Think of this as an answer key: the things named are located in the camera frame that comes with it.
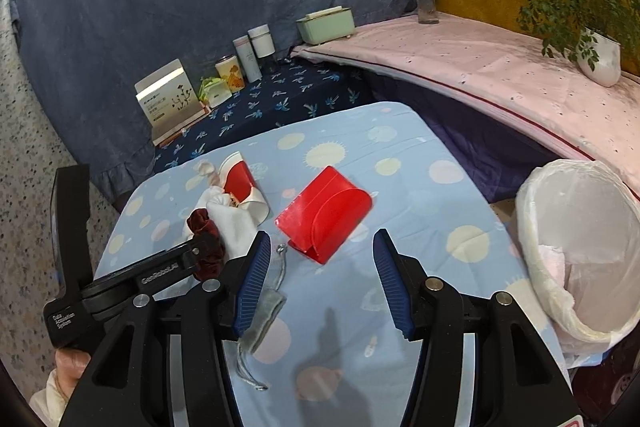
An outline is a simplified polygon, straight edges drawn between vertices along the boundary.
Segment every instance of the drawstring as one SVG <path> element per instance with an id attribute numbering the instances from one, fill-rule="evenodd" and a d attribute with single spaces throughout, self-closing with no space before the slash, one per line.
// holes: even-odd
<path id="1" fill-rule="evenodd" d="M 280 289 L 282 285 L 282 281 L 284 280 L 284 276 L 287 270 L 287 261 L 285 257 L 285 253 L 287 252 L 287 244 L 281 243 L 276 247 L 276 253 L 280 257 L 280 273 L 278 274 L 278 278 L 276 279 L 276 283 L 273 287 L 275 291 Z M 254 378 L 254 375 L 251 374 L 249 369 L 246 367 L 246 360 L 244 359 L 244 350 L 242 350 L 241 343 L 237 343 L 238 352 L 236 356 L 236 371 L 238 372 L 238 377 L 240 380 L 248 383 L 253 386 L 256 391 L 266 391 L 269 386 L 259 380 Z"/>

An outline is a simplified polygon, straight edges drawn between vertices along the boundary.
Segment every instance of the light blue tablecloth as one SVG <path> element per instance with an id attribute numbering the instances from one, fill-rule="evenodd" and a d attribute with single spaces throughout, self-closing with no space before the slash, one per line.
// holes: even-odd
<path id="1" fill-rule="evenodd" d="M 405 341 L 389 314 L 371 250 L 380 228 L 389 231 L 400 253 L 417 257 L 428 274 L 461 293 L 488 297 L 506 289 L 554 358 L 562 360 L 503 224 L 444 145 L 400 103 L 375 103 L 278 128 L 157 174 L 130 198 L 97 277 L 179 243 L 184 220 L 206 188 L 197 164 L 220 165 L 235 151 L 250 165 L 271 207 L 261 228 L 274 246 L 284 238 L 273 217 L 328 164 L 374 201 L 325 266 L 291 249 L 287 253 L 287 302 L 248 360 L 270 389 L 256 391 L 232 375 L 246 427 L 400 424 L 420 343 Z M 235 349 L 227 348 L 234 367 Z M 468 425 L 473 363 L 472 350 L 465 350 L 459 425 Z"/>

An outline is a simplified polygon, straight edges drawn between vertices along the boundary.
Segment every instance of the pink tablecloth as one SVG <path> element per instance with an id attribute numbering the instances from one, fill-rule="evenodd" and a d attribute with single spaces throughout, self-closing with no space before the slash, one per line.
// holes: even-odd
<path id="1" fill-rule="evenodd" d="M 565 158 L 601 160 L 640 194 L 640 84 L 613 87 L 567 60 L 542 57 L 539 39 L 440 14 L 361 26 L 349 39 L 302 46 L 309 60 L 351 64 L 436 90 L 502 121 Z"/>

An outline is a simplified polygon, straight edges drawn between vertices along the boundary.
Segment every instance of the dark red scrunchie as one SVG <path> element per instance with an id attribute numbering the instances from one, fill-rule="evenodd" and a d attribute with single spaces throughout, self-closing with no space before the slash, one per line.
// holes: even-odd
<path id="1" fill-rule="evenodd" d="M 207 254 L 198 261 L 199 269 L 193 274 L 199 281 L 216 279 L 218 275 L 220 275 L 225 260 L 225 247 L 222 244 L 218 227 L 213 220 L 209 219 L 209 213 L 206 208 L 196 208 L 196 210 L 191 213 L 191 216 L 188 217 L 187 226 L 191 232 L 193 232 L 193 235 L 208 232 L 213 237 L 218 238 L 219 247 L 207 252 Z"/>

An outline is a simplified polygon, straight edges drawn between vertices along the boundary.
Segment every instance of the dark blue tablecloth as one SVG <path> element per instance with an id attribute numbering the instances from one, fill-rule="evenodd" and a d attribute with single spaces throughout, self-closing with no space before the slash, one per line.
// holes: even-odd
<path id="1" fill-rule="evenodd" d="M 154 172 L 276 127 L 373 101 L 360 70 L 286 59 L 278 73 L 247 84 L 182 136 L 157 148 Z"/>

